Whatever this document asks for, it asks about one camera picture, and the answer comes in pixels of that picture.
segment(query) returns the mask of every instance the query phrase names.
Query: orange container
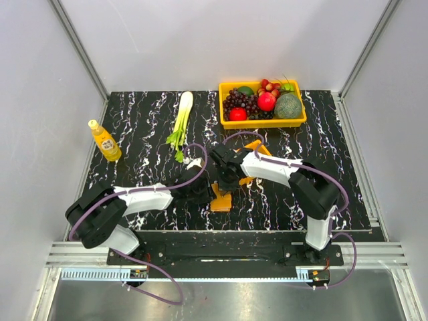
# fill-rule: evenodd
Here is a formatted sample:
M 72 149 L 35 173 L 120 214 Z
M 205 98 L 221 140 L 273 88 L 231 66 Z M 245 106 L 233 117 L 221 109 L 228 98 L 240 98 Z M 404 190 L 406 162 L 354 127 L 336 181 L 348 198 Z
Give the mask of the orange container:
M 219 98 L 220 98 L 220 123 L 224 129 L 243 129 L 243 128 L 277 128 L 277 127 L 299 127 L 306 121 L 306 111 L 303 105 L 302 95 L 300 94 L 299 85 L 295 80 L 281 80 L 283 84 L 289 84 L 294 89 L 294 94 L 300 99 L 302 103 L 302 113 L 298 118 L 293 119 L 264 119 L 264 120 L 240 120 L 238 122 L 227 122 L 223 117 L 223 101 L 229 95 L 229 91 L 241 86 L 250 87 L 255 93 L 261 87 L 259 82 L 222 82 L 219 84 Z

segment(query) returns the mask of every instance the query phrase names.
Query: cantaloupe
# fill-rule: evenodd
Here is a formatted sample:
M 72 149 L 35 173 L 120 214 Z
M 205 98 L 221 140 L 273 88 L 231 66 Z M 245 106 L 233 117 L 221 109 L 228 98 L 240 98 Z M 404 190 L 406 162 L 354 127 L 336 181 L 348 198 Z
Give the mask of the cantaloupe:
M 302 103 L 294 94 L 284 94 L 276 100 L 274 113 L 281 119 L 297 118 L 302 113 Z

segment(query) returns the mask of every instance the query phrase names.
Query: marble tabletop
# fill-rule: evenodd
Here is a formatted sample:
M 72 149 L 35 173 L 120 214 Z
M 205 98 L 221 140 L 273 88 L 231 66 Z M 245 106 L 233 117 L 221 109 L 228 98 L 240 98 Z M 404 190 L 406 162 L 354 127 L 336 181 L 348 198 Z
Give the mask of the marble tabletop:
M 182 92 L 113 92 L 103 126 L 118 141 L 122 158 L 109 163 L 98 149 L 90 164 L 85 188 L 105 180 L 112 185 L 139 187 L 164 181 L 180 173 L 183 166 L 165 144 L 173 131 Z M 224 130 L 219 121 L 216 91 L 193 92 L 194 106 L 189 118 L 186 143 L 198 142 L 212 148 L 236 132 Z M 331 175 L 348 192 L 350 205 L 339 214 L 335 229 L 369 230 L 370 223 L 358 181 L 336 113 L 327 91 L 302 91 L 308 121 L 299 128 L 257 130 L 274 155 L 286 158 L 321 158 Z M 230 142 L 241 147 L 255 137 L 242 136 Z M 191 156 L 202 153 L 194 148 Z M 215 180 L 213 162 L 207 165 L 210 180 Z M 123 224 L 135 230 L 302 230 L 305 214 L 283 185 L 255 179 L 233 194 L 229 213 L 214 213 L 208 205 L 178 202 L 165 211 L 129 215 Z

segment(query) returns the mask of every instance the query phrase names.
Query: red fruit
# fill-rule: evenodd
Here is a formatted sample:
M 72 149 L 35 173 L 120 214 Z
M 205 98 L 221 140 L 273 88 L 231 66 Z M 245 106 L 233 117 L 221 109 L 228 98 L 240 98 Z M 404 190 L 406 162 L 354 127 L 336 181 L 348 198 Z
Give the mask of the red fruit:
M 266 85 L 269 83 L 269 80 L 267 79 L 262 79 L 260 84 L 262 88 L 266 88 Z
M 257 100 L 257 105 L 264 112 L 270 112 L 275 108 L 276 98 L 270 92 L 265 92 Z
M 281 93 L 278 89 L 274 89 L 270 92 L 272 95 L 274 95 L 275 98 L 278 98 L 279 96 L 281 96 Z
M 239 120 L 247 120 L 247 112 L 244 108 L 241 107 L 234 108 L 230 112 L 229 119 L 232 122 L 237 122 Z
M 274 84 L 270 82 L 266 85 L 265 88 L 268 92 L 271 92 L 274 89 Z

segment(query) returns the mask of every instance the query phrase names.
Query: yellow basket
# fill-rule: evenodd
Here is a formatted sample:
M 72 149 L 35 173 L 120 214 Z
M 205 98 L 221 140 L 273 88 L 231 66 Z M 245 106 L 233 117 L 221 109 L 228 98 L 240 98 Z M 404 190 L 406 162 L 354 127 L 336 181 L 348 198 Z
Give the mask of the yellow basket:
M 290 84 L 294 88 L 294 94 L 302 103 L 302 113 L 298 118 L 293 119 L 265 119 L 265 120 L 240 120 L 237 122 L 227 122 L 223 117 L 223 101 L 229 95 L 229 91 L 241 86 L 250 87 L 255 93 L 261 87 L 259 82 L 222 82 L 219 84 L 220 95 L 220 123 L 224 129 L 242 129 L 242 128 L 277 128 L 277 127 L 299 127 L 306 121 L 306 111 L 303 105 L 302 95 L 300 94 L 299 85 L 294 80 L 281 80 L 283 84 Z

